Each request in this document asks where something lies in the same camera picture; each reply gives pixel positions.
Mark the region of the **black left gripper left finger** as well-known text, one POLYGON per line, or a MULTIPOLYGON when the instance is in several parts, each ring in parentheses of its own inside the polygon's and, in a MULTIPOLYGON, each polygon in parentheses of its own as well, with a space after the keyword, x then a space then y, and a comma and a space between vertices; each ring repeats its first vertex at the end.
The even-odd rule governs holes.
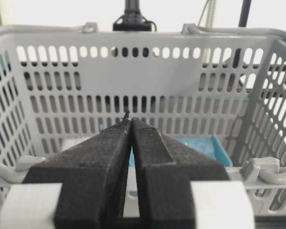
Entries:
POLYGON ((62 184, 55 228, 99 229, 123 216, 130 130, 122 120, 29 169, 25 184, 62 184))

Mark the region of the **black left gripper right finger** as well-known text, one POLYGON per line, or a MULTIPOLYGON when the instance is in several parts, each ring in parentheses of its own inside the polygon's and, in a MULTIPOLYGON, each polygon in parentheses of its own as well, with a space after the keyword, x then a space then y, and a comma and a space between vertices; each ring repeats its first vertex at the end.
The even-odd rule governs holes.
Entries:
POLYGON ((224 165, 138 118, 131 120, 139 213, 149 229, 193 229, 192 181, 228 181, 224 165))

